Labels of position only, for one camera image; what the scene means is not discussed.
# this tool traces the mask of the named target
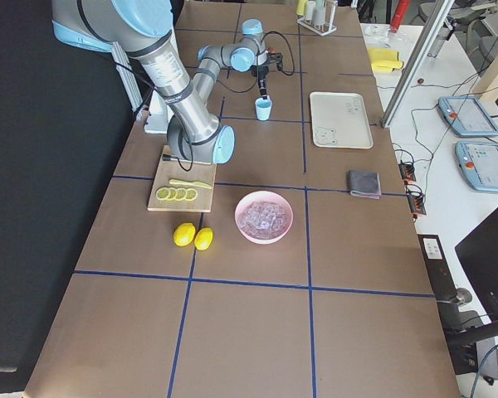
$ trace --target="power strip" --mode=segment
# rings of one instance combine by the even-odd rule
[[[424,199],[422,195],[413,195],[412,192],[406,193],[408,198],[409,210],[411,210],[413,217],[426,215],[426,207],[424,206]]]
[[[413,165],[400,162],[398,164],[398,170],[400,170],[400,177],[406,184],[417,181]]]
[[[438,235],[419,235],[422,256],[437,300],[451,301],[457,296],[452,274],[448,269]]]

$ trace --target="knife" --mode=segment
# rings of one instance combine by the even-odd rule
[[[177,178],[170,178],[169,183],[172,185],[186,185],[188,187],[200,187],[200,188],[212,189],[212,186],[210,184],[207,184],[206,182],[203,181],[184,181],[184,180],[178,180]]]

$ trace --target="wooden cutting board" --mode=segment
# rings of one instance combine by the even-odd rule
[[[171,155],[168,145],[164,145],[163,154]],[[190,167],[189,162],[184,162],[185,168]],[[214,193],[214,180],[216,177],[216,164],[199,164],[194,163],[192,170],[185,172],[176,160],[164,161],[161,155],[159,166],[151,193],[149,194],[148,210],[149,211],[195,211],[209,213],[212,209],[212,194]],[[171,178],[177,178],[184,181],[201,181],[212,187],[212,189],[193,187],[198,191],[198,197],[194,201],[160,201],[155,193],[161,187],[187,187],[172,186],[169,183]]]

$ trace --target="pink bowl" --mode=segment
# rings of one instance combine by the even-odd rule
[[[245,195],[237,204],[234,219],[238,230],[251,242],[269,245],[291,228],[293,211],[282,196],[269,191]]]

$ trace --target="blue paper cup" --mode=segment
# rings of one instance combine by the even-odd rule
[[[257,98],[255,101],[256,117],[258,120],[268,120],[271,115],[271,106],[273,102],[269,95],[266,98]]]

